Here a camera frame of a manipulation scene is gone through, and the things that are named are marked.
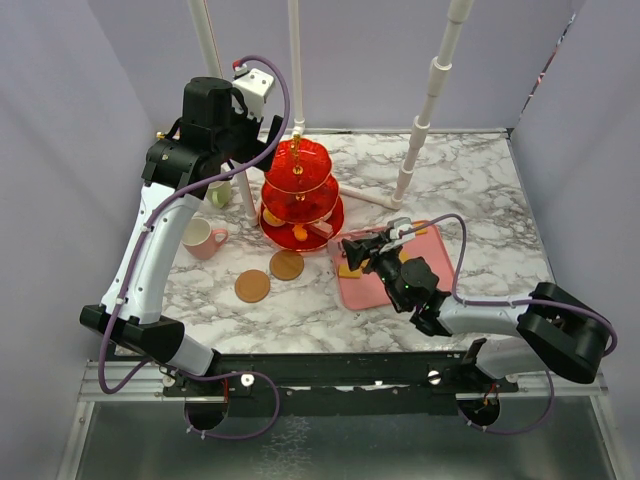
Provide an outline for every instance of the white pipe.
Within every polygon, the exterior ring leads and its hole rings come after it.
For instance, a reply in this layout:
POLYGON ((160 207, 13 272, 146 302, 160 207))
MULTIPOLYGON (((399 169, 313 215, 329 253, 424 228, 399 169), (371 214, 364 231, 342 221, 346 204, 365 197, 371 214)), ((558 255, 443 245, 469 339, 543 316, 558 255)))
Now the white pipe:
MULTIPOLYGON (((231 161, 234 167, 240 166, 239 163, 231 161)), ((253 203, 253 195, 251 195, 251 186, 249 185, 249 179, 247 178, 247 172, 240 172, 235 174, 233 178, 240 190, 240 196, 242 197, 242 204, 244 205, 244 216, 249 222, 249 225, 255 227, 258 225, 258 213, 256 212, 256 206, 253 203)))
POLYGON ((300 64, 300 12, 298 0, 289 0, 289 44, 291 46, 291 74, 293 77, 293 134, 304 133, 302 111, 302 66, 300 64))
POLYGON ((431 61, 431 67, 429 68, 427 98, 420 115, 413 120, 411 136, 409 137, 409 149, 398 172, 396 190, 391 196, 390 203, 395 210, 402 206, 402 197, 411 182, 411 177, 413 177, 413 168, 418 158, 418 153, 427 138, 436 101, 442 93, 451 72, 451 60, 460 38, 462 24, 469 18, 472 5, 473 0, 451 0, 449 4, 448 23, 442 37, 440 51, 438 56, 431 61))
MULTIPOLYGON (((189 10, 191 11, 193 25, 196 28, 198 41, 200 42, 200 50, 204 57, 204 63, 207 65, 207 72, 211 77, 223 78, 218 49, 216 48, 216 37, 213 33, 213 25, 211 18, 209 18, 206 0, 189 0, 189 10)), ((245 217, 249 225, 255 227, 258 225, 258 214, 256 213, 256 206, 253 202, 253 195, 251 195, 247 172, 237 173, 234 178, 238 185, 238 190, 240 190, 242 203, 244 204, 245 217)))
POLYGON ((371 195, 348 185, 340 185, 340 194, 346 195, 347 197, 351 198, 357 198, 358 200, 364 200, 365 202, 375 203, 376 205, 382 205, 386 208, 393 208, 393 206, 391 205, 391 199, 389 197, 383 197, 381 195, 371 195))
POLYGON ((216 40, 213 35, 213 25, 207 11, 207 1, 189 0, 189 10, 191 11, 193 25, 196 27, 196 34, 200 42, 204 63, 207 65, 207 72, 212 77, 222 78, 222 68, 220 67, 220 58, 218 57, 216 40))

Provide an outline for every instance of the pink tray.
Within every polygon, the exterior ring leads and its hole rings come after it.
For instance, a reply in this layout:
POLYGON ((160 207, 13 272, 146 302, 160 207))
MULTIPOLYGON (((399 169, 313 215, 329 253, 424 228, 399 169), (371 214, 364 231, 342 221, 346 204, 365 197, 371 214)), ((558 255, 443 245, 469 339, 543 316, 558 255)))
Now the pink tray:
MULTIPOLYGON (((424 223, 424 221, 414 222, 414 225, 419 225, 420 223, 424 223)), ((369 233, 383 229, 384 227, 380 227, 343 233, 332 238, 327 245, 336 269, 336 278, 340 285, 342 303, 351 310, 363 310, 365 308, 388 305, 391 301, 384 291, 384 285, 375 273, 363 274, 360 278, 340 278, 338 275, 340 265, 347 264, 347 259, 342 256, 340 241, 343 238, 361 238, 369 233)), ((442 242, 442 237, 440 237, 440 232, 435 225, 429 227, 426 234, 417 235, 415 239, 404 244, 403 250, 407 252, 409 258, 424 258, 433 273, 440 277, 438 288, 443 291, 451 290, 453 267, 449 260, 447 249, 442 242)))

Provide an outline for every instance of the gray wall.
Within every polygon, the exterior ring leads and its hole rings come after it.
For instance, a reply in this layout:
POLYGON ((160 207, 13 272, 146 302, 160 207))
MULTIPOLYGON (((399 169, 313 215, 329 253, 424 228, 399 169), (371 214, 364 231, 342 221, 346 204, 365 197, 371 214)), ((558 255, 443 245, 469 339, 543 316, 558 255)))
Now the gray wall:
POLYGON ((620 335, 603 369, 638 474, 639 21, 637 0, 588 1, 513 136, 558 282, 620 335))
POLYGON ((3 2, 0 65, 0 476, 47 479, 153 130, 84 0, 3 2))
MULTIPOLYGON (((185 83, 205 73, 184 0, 88 0, 153 124, 180 115, 185 83)), ((582 0, 477 0, 433 126, 513 127, 582 0)), ((409 128, 424 101, 446 0, 300 0, 309 127, 409 128)), ((227 78, 265 55, 290 78, 285 0, 209 0, 227 78)), ((270 112, 281 111, 279 101, 270 112)))

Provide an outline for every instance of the red tiered cake stand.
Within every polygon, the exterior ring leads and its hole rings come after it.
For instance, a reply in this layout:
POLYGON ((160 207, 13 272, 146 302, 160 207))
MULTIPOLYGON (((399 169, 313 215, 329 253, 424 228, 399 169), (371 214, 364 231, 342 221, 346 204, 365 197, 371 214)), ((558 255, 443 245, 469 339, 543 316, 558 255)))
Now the red tiered cake stand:
POLYGON ((280 247, 316 250, 340 232, 344 207, 331 167, 329 153, 319 143, 294 137, 278 145, 262 187, 260 226, 280 247), (330 225, 331 234, 315 233, 316 222, 330 225))

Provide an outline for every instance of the green cup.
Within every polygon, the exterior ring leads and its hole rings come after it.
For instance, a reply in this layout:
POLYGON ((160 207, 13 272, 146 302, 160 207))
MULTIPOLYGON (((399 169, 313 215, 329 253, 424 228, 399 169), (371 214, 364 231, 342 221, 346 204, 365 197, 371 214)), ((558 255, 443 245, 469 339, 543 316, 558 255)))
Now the green cup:
POLYGON ((231 182, 213 182, 207 189, 207 198, 214 207, 224 207, 231 200, 231 182))

